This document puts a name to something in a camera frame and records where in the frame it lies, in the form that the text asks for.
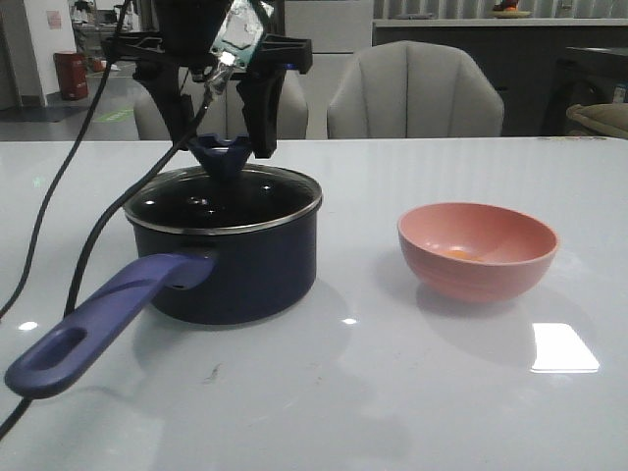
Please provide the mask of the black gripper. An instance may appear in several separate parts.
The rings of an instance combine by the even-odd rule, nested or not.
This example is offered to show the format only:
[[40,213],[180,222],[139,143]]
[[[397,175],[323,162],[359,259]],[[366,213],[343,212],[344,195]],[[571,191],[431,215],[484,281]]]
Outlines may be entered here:
[[188,132],[192,101],[180,91],[180,68],[203,81],[230,66],[256,158],[277,148],[279,101],[286,71],[313,65],[312,42],[279,34],[279,1],[155,1],[158,29],[119,32],[102,42],[105,57],[136,62],[133,78],[148,92],[173,143]]

